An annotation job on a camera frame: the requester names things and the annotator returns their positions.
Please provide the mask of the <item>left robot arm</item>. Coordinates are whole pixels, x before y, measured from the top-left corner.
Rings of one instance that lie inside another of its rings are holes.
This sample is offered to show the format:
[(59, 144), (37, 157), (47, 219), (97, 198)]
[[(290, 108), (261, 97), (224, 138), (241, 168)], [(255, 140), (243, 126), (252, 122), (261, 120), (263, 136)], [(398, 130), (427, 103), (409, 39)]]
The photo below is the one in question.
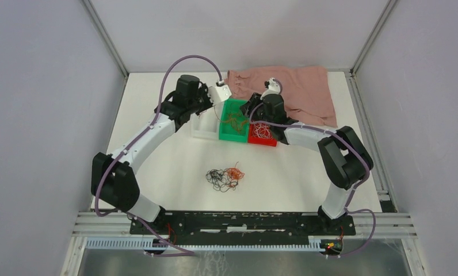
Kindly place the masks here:
[(104, 217), (121, 211), (143, 219), (151, 233), (161, 233), (166, 226), (166, 218), (161, 215), (165, 210), (141, 193), (136, 173), (154, 150), (193, 114), (213, 107), (217, 92), (222, 90), (207, 86), (196, 76), (181, 75), (175, 90), (160, 101), (144, 129), (111, 154), (97, 153), (91, 172), (96, 215)]

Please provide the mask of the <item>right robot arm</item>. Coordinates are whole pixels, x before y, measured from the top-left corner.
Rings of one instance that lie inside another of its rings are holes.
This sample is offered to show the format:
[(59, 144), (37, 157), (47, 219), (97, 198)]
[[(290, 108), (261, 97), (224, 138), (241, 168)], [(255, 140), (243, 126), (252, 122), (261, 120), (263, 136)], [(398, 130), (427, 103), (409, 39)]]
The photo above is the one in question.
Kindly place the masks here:
[(272, 138), (285, 145), (300, 146), (320, 153), (330, 186), (319, 207), (318, 229), (325, 235), (337, 231), (356, 189), (371, 174), (373, 160), (352, 127), (325, 130), (287, 116), (279, 94), (253, 94), (240, 108), (251, 124), (265, 124)]

